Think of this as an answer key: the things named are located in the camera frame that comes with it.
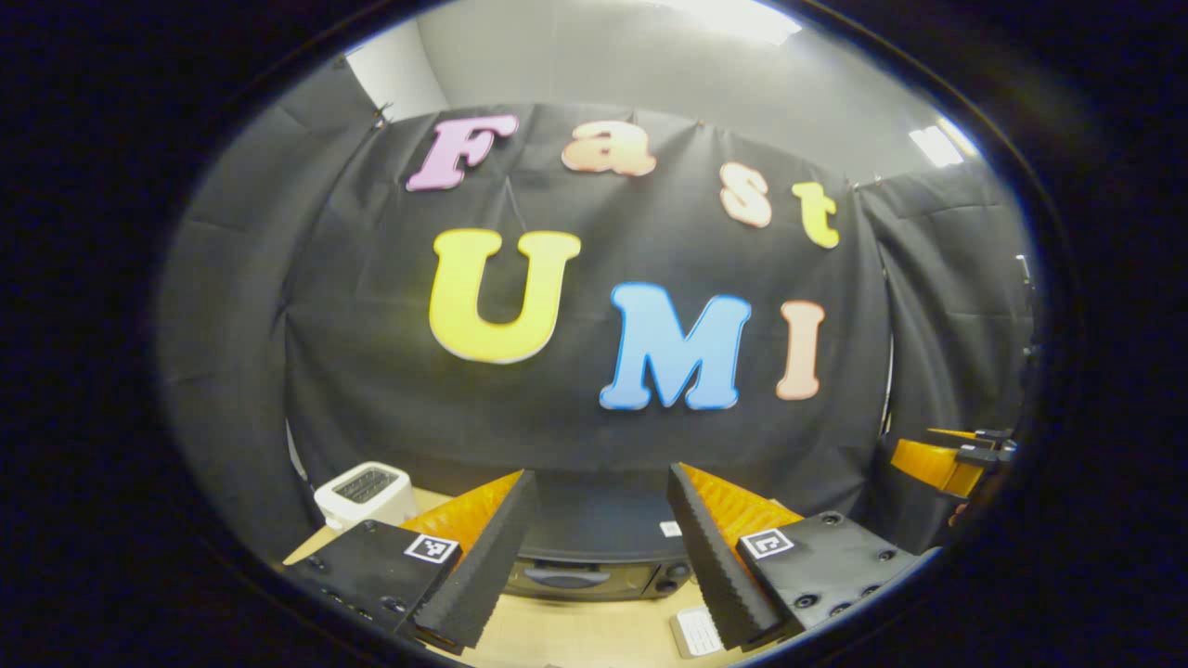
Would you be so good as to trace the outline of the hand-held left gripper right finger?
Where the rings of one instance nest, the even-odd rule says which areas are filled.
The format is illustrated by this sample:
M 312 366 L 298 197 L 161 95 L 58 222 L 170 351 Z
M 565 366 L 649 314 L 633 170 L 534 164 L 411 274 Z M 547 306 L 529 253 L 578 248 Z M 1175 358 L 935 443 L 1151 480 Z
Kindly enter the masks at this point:
M 675 462 L 669 503 L 726 649 L 758 649 L 830 624 L 929 561 L 836 511 L 803 516 Z

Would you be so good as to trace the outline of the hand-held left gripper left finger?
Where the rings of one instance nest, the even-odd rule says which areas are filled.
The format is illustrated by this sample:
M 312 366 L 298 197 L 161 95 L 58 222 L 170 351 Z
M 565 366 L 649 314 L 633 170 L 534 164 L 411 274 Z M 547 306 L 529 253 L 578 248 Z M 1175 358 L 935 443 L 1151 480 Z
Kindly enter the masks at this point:
M 517 470 L 400 525 L 362 519 L 284 576 L 374 636 L 461 653 L 478 645 L 537 509 L 537 477 Z

